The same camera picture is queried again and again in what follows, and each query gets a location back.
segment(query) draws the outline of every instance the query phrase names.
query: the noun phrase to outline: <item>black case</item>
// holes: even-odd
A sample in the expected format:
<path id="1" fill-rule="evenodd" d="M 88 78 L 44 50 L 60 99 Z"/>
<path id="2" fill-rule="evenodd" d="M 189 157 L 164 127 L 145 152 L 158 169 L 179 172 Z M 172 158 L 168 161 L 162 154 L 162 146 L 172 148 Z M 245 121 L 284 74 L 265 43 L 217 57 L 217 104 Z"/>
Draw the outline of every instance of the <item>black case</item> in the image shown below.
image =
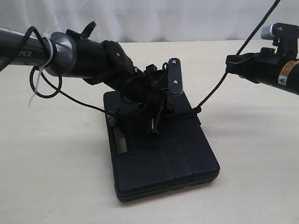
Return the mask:
<path id="1" fill-rule="evenodd" d="M 186 95 L 170 96 L 176 112 L 191 109 Z M 136 109 L 117 91 L 104 94 L 105 110 Z M 127 152 L 118 154 L 114 128 L 107 122 L 114 183 L 121 202 L 213 181 L 220 166 L 200 127 L 198 117 L 163 120 L 160 135 L 140 131 L 137 122 L 124 126 Z"/>

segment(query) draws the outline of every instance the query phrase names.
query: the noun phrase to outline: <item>yellow label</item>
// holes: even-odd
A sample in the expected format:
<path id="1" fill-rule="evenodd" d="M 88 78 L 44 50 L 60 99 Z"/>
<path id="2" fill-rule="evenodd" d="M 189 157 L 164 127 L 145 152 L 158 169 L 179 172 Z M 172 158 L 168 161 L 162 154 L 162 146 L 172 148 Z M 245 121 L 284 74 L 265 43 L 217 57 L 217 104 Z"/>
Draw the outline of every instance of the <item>yellow label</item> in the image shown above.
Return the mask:
<path id="1" fill-rule="evenodd" d="M 299 61 L 289 61 L 280 71 L 281 76 L 288 77 L 291 70 L 295 67 L 296 64 L 298 64 Z"/>

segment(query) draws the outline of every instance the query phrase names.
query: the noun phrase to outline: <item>warning label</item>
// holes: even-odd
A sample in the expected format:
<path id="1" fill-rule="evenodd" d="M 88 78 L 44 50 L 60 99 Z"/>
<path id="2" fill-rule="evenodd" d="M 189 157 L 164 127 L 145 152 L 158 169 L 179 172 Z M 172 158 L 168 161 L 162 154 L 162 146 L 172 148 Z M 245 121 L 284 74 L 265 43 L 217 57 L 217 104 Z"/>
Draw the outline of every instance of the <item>warning label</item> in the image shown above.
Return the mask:
<path id="1" fill-rule="evenodd" d="M 288 76 L 291 72 L 291 70 L 295 67 L 295 65 L 299 64 L 299 61 L 289 61 L 280 71 L 279 77 L 278 77 L 278 84 L 280 85 L 286 85 L 286 81 L 288 79 Z"/>

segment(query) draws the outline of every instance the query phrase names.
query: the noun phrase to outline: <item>white curtain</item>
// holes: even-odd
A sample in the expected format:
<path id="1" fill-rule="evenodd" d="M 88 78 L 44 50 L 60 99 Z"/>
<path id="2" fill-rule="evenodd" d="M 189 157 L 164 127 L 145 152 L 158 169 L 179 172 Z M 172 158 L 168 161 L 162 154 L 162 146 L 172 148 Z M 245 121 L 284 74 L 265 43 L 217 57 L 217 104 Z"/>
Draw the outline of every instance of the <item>white curtain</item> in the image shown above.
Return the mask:
<path id="1" fill-rule="evenodd" d="M 120 42 L 246 39 L 274 0 L 0 0 L 0 26 L 81 32 Z M 281 0 L 266 24 L 299 25 L 299 0 Z"/>

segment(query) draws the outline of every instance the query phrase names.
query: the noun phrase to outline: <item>white tabletop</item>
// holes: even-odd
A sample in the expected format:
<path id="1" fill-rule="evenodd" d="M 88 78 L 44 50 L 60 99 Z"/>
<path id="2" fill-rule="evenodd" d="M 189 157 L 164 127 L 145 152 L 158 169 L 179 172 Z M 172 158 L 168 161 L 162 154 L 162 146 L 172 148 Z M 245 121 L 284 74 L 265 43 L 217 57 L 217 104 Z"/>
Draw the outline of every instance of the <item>white tabletop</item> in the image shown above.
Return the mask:
<path id="1" fill-rule="evenodd" d="M 182 63 L 192 106 L 243 41 L 126 43 L 140 69 Z M 258 52 L 270 41 L 252 41 Z M 299 223 L 299 96 L 229 75 L 199 118 L 221 166 L 212 184 L 130 203 L 114 191 L 104 115 L 59 95 L 32 95 L 28 67 L 0 73 L 0 223 Z M 52 90 L 41 84 L 39 90 Z M 65 78 L 63 90 L 103 107 L 107 86 Z"/>

